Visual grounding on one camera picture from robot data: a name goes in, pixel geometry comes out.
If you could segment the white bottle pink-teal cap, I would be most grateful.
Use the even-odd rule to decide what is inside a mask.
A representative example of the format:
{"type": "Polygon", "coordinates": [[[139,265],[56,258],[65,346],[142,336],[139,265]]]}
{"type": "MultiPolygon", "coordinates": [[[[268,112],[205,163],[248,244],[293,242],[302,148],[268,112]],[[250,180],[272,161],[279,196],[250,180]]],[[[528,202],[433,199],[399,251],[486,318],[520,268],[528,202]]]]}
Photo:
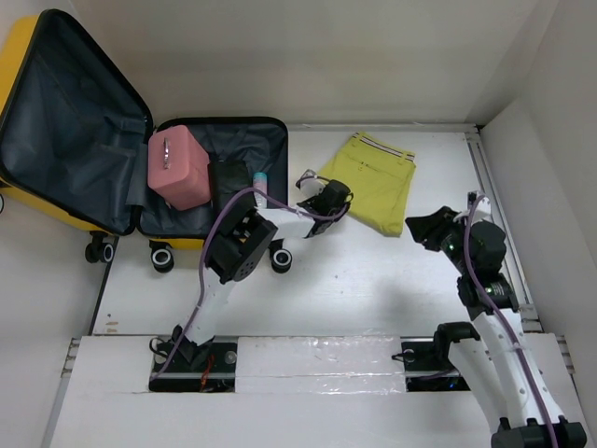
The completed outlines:
{"type": "Polygon", "coordinates": [[[256,205],[258,208],[268,207],[268,177],[263,172],[253,175],[253,188],[256,205]]]}

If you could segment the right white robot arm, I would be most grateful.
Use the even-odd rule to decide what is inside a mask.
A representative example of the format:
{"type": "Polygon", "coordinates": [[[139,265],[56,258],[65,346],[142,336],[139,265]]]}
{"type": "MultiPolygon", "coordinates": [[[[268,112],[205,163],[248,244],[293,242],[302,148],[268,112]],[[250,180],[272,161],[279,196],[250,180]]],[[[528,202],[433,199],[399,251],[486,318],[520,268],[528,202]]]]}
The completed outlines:
{"type": "Polygon", "coordinates": [[[565,416],[525,341],[516,295],[501,272],[505,233],[447,206],[406,224],[416,243],[443,253],[460,274],[458,296],[469,319],[439,325],[431,356],[465,379],[492,432],[491,445],[586,446],[584,427],[565,416]]]}

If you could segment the pink toiletry case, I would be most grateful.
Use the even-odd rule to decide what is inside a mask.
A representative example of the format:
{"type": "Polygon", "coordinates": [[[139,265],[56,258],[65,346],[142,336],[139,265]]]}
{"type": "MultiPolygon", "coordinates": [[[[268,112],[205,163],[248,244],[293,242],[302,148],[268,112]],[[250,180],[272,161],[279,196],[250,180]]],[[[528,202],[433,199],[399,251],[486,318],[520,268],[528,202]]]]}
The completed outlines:
{"type": "Polygon", "coordinates": [[[185,125],[154,133],[148,141],[147,184],[178,211],[211,200],[209,155],[185,125]]]}

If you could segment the black leather pouch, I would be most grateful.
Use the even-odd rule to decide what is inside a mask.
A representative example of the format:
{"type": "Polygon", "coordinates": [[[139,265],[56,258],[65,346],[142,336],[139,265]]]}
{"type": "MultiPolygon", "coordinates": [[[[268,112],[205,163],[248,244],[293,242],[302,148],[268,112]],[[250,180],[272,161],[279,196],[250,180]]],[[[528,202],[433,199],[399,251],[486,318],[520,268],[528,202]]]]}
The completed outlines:
{"type": "Polygon", "coordinates": [[[218,215],[239,191],[252,186],[244,161],[212,161],[208,165],[212,205],[218,215]]]}

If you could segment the yellow hard-shell suitcase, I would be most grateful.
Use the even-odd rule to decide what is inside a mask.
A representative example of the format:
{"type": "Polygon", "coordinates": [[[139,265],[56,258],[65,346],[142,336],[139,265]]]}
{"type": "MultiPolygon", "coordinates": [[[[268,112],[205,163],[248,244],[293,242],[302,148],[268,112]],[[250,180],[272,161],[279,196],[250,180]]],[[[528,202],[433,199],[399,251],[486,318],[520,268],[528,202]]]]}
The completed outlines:
{"type": "Polygon", "coordinates": [[[201,248],[210,205],[176,211],[146,183],[157,130],[145,101],[70,14],[16,21],[1,51],[1,190],[90,234],[90,263],[142,233],[155,270],[176,249],[201,248]]]}

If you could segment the yellow-green shorts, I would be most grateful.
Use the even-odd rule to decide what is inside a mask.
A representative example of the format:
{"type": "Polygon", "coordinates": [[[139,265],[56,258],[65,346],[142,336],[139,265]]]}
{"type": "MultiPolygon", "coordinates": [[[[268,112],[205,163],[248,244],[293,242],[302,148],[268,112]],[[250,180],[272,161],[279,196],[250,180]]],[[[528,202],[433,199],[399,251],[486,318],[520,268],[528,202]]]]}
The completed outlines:
{"type": "Polygon", "coordinates": [[[415,171],[414,153],[355,133],[318,174],[351,190],[353,217],[384,236],[398,237],[415,171]]]}

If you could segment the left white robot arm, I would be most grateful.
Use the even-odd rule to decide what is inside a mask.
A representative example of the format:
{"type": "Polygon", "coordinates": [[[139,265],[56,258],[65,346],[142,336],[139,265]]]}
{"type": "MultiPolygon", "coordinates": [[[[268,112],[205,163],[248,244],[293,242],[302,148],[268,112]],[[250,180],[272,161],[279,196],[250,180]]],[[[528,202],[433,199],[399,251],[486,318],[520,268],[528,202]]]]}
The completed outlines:
{"type": "Polygon", "coordinates": [[[252,187],[232,196],[204,242],[199,298],[187,323],[173,332],[167,360],[177,359],[192,371],[201,368],[230,292],[255,270],[271,244],[324,233],[348,212],[351,200],[349,187],[337,180],[328,180],[317,194],[294,206],[252,187]]]}

